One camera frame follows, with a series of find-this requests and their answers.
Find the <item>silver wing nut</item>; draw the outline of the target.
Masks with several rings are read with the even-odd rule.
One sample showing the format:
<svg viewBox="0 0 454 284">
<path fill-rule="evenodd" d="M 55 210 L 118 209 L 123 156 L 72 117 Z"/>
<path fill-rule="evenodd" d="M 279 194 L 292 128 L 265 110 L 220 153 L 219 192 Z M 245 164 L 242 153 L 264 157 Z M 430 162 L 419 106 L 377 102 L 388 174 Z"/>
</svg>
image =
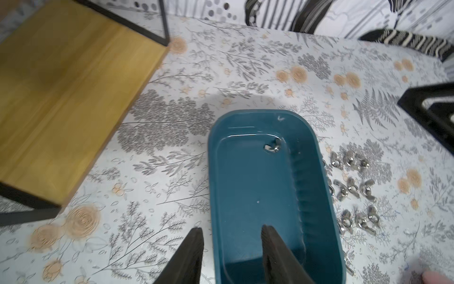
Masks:
<svg viewBox="0 0 454 284">
<path fill-rule="evenodd" d="M 366 197 L 367 200 L 370 202 L 375 202 L 376 197 L 372 194 L 372 189 L 371 187 L 375 185 L 375 181 L 373 179 L 369 179 L 365 182 L 363 182 L 360 185 L 360 192 Z"/>
<path fill-rule="evenodd" d="M 345 200 L 348 195 L 349 195 L 349 190 L 348 188 L 346 187 L 345 184 L 343 184 L 341 181 L 335 179 L 333 180 L 333 184 L 336 185 L 338 188 L 339 188 L 339 193 L 337 195 L 337 199 L 342 202 L 343 200 Z"/>
<path fill-rule="evenodd" d="M 355 184 L 355 179 L 353 177 L 349 177 L 347 180 L 347 188 L 348 191 L 355 196 L 356 198 L 360 199 L 359 189 Z"/>
<path fill-rule="evenodd" d="M 377 228 L 380 228 L 380 217 L 377 213 L 377 208 L 373 205 L 368 207 L 367 211 L 368 219 L 375 225 Z"/>
<path fill-rule="evenodd" d="M 355 158 L 357 159 L 357 168 L 360 173 L 363 173 L 370 168 L 370 162 L 364 155 L 357 153 Z"/>
<path fill-rule="evenodd" d="M 376 231 L 368 225 L 368 217 L 366 214 L 358 213 L 355 216 L 355 222 L 360 229 L 366 231 L 368 234 L 373 236 L 376 235 Z"/>
<path fill-rule="evenodd" d="M 281 149 L 281 140 L 276 138 L 272 143 L 265 144 L 264 150 L 270 153 L 278 153 Z"/>
<path fill-rule="evenodd" d="M 331 151 L 330 160 L 331 160 L 331 165 L 332 165 L 334 168 L 343 170 L 343 168 L 344 168 L 344 167 L 343 167 L 343 162 L 340 160 L 338 154 L 337 154 L 335 151 Z"/>
<path fill-rule="evenodd" d="M 356 166 L 355 153 L 352 150 L 347 150 L 345 152 L 344 163 L 350 168 L 354 168 Z"/>
<path fill-rule="evenodd" d="M 346 232 L 353 233 L 353 220 L 349 210 L 345 209 L 342 212 L 340 219 L 338 219 L 338 227 L 341 235 L 344 235 Z"/>
<path fill-rule="evenodd" d="M 347 273 L 350 276 L 355 276 L 355 271 L 353 270 L 352 262 L 349 259 L 347 252 L 343 251 L 343 254 L 344 254 L 344 262 L 345 262 L 345 267 L 346 267 Z"/>
</svg>

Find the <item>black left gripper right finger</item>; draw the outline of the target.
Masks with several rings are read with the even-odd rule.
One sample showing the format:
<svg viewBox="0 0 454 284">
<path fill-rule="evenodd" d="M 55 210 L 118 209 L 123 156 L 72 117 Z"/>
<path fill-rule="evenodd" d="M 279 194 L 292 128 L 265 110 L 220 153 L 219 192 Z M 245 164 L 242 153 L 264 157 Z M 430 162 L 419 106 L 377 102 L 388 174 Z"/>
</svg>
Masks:
<svg viewBox="0 0 454 284">
<path fill-rule="evenodd" d="M 314 284 L 273 226 L 262 226 L 261 241 L 267 284 Z"/>
</svg>

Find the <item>teal plastic storage box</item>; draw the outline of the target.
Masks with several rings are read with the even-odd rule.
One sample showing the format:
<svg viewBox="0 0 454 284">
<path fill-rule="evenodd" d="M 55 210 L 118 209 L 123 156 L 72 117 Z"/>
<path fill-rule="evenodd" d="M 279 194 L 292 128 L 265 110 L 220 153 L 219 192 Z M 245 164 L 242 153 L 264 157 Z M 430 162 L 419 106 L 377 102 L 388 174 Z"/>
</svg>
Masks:
<svg viewBox="0 0 454 284">
<path fill-rule="evenodd" d="M 278 153 L 265 144 L 281 140 Z M 263 284 L 261 228 L 273 226 L 317 284 L 343 284 L 346 267 L 316 135 L 287 110 L 238 110 L 208 139 L 215 277 Z"/>
</svg>

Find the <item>pink plush toy red hat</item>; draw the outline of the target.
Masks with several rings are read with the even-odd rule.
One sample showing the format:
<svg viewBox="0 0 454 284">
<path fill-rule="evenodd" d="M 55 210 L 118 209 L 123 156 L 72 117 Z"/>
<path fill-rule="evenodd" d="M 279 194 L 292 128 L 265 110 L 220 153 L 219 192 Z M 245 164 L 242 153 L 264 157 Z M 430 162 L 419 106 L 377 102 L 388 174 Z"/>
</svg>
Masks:
<svg viewBox="0 0 454 284">
<path fill-rule="evenodd" d="M 454 284 L 454 281 L 447 276 L 434 271 L 423 272 L 422 281 L 424 284 Z"/>
</svg>

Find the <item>wooden shelf black metal frame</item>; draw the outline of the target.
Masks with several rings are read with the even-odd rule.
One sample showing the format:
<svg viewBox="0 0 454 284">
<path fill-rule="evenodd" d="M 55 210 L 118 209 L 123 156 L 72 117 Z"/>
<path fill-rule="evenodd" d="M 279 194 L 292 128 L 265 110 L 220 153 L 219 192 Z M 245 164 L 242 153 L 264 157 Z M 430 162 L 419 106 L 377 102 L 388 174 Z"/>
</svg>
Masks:
<svg viewBox="0 0 454 284">
<path fill-rule="evenodd" d="M 49 1 L 1 43 L 1 196 L 26 206 L 12 226 L 68 205 L 168 53 L 160 23 L 140 26 L 95 1 Z"/>
</svg>

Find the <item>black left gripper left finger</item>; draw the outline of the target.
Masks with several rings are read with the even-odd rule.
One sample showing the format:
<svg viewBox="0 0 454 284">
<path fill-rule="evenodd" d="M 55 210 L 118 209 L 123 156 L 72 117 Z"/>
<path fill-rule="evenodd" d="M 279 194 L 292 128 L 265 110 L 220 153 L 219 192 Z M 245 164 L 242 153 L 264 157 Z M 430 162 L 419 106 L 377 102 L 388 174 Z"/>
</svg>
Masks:
<svg viewBox="0 0 454 284">
<path fill-rule="evenodd" d="M 154 284 L 199 284 L 203 250 L 203 230 L 192 228 Z"/>
</svg>

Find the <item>black white striped cloth roll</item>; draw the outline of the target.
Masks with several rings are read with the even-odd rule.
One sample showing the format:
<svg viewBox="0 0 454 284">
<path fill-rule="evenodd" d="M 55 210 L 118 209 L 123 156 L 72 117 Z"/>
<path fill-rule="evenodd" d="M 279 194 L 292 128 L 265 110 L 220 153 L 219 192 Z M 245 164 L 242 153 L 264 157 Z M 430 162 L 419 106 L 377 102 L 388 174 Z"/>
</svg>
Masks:
<svg viewBox="0 0 454 284">
<path fill-rule="evenodd" d="M 377 29 L 363 34 L 359 40 L 399 46 L 446 61 L 454 54 L 454 45 L 440 37 L 415 34 L 395 29 Z"/>
</svg>

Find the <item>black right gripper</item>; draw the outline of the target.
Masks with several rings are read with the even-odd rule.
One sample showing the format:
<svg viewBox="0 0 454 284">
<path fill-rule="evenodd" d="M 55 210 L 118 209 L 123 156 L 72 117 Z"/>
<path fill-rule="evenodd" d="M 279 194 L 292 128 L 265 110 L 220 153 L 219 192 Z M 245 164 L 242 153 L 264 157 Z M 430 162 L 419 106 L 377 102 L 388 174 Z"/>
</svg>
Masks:
<svg viewBox="0 0 454 284">
<path fill-rule="evenodd" d="M 452 82 L 407 89 L 397 105 L 428 131 L 447 151 L 454 153 L 454 97 Z"/>
</svg>

